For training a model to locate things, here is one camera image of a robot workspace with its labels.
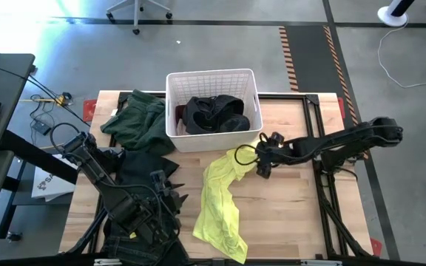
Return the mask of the black desk support beam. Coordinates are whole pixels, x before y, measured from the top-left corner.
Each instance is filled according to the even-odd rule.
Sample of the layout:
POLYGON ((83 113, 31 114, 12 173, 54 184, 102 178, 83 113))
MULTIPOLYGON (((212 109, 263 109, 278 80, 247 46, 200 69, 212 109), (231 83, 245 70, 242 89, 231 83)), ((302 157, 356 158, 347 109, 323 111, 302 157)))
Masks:
POLYGON ((20 159, 69 183, 76 184, 78 172, 74 168, 9 130, 6 130, 1 137, 0 149, 13 151, 20 159))

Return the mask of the white printed cardboard box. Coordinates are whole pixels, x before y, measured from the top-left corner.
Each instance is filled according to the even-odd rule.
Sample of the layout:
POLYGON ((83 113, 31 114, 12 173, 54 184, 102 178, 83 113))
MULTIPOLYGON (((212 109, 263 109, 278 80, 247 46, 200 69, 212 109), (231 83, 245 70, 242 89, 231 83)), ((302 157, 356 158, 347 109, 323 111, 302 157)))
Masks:
POLYGON ((70 194, 75 190, 75 184, 61 179, 49 172, 35 167, 31 197, 50 202, 57 197, 70 194))

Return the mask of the orange black hazard tape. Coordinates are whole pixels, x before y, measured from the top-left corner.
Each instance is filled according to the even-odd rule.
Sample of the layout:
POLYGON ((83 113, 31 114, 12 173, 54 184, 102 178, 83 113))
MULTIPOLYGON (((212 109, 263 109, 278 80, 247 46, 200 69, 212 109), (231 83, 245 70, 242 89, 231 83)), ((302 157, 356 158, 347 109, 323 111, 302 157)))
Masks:
POLYGON ((285 67, 288 76, 288 83, 291 91, 298 92, 299 86, 297 81, 297 76, 295 72, 294 62, 291 55, 291 50, 288 42, 288 36, 286 32, 286 28, 284 26, 279 26, 279 36, 281 47, 283 49, 283 56, 285 60, 285 67))
POLYGON ((331 52, 331 56, 333 58, 333 62, 334 62, 334 66, 335 69, 337 71, 337 75, 338 75, 338 79, 339 79, 339 85, 342 89, 343 92, 343 97, 341 100, 341 104, 342 104, 342 114, 343 114, 343 118, 349 118, 351 120, 351 123, 353 126, 356 126, 359 122, 357 120, 356 117, 356 112, 354 110, 354 105, 353 102, 351 100, 351 95, 349 93, 346 81, 345 81, 345 77, 343 75, 342 72, 342 68, 339 62, 339 58, 338 58, 338 54, 336 51, 336 48, 334 46, 334 41, 333 38, 331 36, 331 29, 329 26, 324 26, 323 27, 324 33, 325 33, 325 37, 326 40, 328 42, 328 47, 329 50, 331 52))

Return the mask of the dark blue jeans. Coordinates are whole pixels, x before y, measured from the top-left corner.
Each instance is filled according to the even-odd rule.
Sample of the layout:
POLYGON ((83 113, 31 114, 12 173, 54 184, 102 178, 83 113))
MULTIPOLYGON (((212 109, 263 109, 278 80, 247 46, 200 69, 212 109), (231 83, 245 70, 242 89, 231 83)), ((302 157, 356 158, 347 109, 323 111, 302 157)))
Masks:
POLYGON ((122 156, 118 184, 149 205, 153 217, 137 231, 127 233, 109 220, 104 226, 103 251, 123 266, 186 266, 189 256, 179 240, 181 223, 163 202, 150 177, 163 170, 169 177, 179 165, 164 157, 140 151, 122 156))

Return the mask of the black power adapter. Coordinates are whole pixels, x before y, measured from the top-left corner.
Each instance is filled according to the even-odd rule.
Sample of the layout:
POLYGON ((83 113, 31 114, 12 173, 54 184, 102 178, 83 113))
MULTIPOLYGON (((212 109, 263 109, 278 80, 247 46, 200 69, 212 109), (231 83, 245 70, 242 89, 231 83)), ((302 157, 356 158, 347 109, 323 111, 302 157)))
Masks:
POLYGON ((31 124, 31 128, 42 135, 47 135, 52 129, 50 126, 41 122, 40 120, 34 120, 31 124))

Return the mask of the black garment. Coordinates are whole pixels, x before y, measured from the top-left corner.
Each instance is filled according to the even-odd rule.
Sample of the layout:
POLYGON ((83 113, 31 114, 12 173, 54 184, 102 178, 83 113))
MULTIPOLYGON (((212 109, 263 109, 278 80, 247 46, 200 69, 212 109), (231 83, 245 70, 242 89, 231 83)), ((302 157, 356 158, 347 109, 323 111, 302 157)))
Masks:
POLYGON ((231 95, 192 97, 183 107, 181 119, 188 134, 244 132, 251 128, 244 109, 244 102, 231 95))

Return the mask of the white round fan base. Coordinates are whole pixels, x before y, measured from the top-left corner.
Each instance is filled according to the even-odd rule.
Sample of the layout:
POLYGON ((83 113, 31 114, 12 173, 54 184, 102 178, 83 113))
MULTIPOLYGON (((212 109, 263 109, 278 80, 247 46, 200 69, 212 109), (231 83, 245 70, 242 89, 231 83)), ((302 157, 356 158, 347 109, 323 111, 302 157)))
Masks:
POLYGON ((415 0, 392 0, 388 6, 377 11, 379 20, 390 27, 403 27, 408 23, 408 8, 415 0))

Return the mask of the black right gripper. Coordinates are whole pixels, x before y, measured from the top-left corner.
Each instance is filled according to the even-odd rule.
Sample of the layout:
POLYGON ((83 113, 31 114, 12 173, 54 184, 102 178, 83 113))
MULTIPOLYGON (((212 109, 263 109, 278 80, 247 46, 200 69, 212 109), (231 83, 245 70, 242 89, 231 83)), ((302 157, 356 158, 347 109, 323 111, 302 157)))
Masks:
POLYGON ((285 159, 281 150, 284 139, 278 132, 273 132, 270 137, 263 132, 259 134, 259 143, 254 150, 256 158, 253 160, 254 163, 258 163, 257 175, 269 179, 272 166, 284 164, 285 159))

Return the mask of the neon yellow shirt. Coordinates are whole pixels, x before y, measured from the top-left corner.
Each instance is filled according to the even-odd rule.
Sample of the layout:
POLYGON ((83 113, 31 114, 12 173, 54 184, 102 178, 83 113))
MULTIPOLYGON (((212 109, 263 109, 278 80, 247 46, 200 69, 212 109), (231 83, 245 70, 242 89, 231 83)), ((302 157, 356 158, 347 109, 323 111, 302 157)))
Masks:
POLYGON ((206 167, 200 213, 192 233, 240 264, 246 261, 248 245, 239 233, 240 212, 229 186, 254 168, 255 158, 251 148, 232 149, 206 167))

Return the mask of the grey office chair base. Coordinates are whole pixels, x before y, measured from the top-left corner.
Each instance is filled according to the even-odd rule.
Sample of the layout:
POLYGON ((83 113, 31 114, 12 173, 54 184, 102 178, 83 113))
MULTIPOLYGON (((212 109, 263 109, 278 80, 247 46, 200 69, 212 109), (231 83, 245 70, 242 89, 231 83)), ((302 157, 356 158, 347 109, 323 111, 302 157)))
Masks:
POLYGON ((167 6, 164 6, 163 4, 155 1, 155 0, 122 0, 121 2, 109 7, 106 10, 106 17, 108 18, 108 20, 114 24, 116 22, 114 15, 112 14, 114 11, 116 10, 120 10, 120 9, 124 9, 126 7, 129 6, 133 6, 134 7, 134 15, 133 15, 133 29, 132 32, 135 35, 139 35, 140 34, 140 30, 139 30, 139 18, 140 18, 140 13, 144 11, 144 2, 149 2, 150 4, 153 4, 157 7, 159 7, 162 10, 166 11, 166 19, 168 21, 172 20, 173 14, 170 8, 168 8, 167 6))

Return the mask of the dark green garment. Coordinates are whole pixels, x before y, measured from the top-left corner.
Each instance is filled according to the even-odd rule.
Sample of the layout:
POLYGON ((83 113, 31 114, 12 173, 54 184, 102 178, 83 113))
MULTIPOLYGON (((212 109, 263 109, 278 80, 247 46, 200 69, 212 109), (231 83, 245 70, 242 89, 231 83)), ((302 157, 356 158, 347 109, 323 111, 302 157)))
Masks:
POLYGON ((127 107, 103 124, 101 131, 129 151, 163 156, 175 150, 166 135, 164 101, 139 90, 131 93, 127 107))

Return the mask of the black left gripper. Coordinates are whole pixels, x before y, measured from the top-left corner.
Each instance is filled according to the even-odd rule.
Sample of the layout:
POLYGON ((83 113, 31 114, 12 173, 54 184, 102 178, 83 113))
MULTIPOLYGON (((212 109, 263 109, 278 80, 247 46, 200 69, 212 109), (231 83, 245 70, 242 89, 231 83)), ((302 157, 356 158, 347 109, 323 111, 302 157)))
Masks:
POLYGON ((150 177, 160 198, 166 204, 167 208, 174 214, 178 214, 178 208, 183 206, 183 203, 188 198, 188 194, 178 196, 175 189, 184 186, 184 183, 175 184, 167 180, 163 170, 153 171, 150 177))

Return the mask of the white plastic laundry basket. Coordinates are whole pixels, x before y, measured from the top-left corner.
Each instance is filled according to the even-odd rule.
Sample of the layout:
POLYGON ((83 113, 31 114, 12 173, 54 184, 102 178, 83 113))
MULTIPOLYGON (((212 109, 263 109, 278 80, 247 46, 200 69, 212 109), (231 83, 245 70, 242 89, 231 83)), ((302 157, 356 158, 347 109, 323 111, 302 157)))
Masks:
POLYGON ((217 69, 173 72, 166 76, 166 135, 179 152, 228 150, 251 143, 263 129, 260 101, 254 72, 251 69, 217 69), (244 103, 243 114, 250 129, 243 132, 214 134, 178 134, 180 118, 175 108, 193 97, 231 95, 244 103))

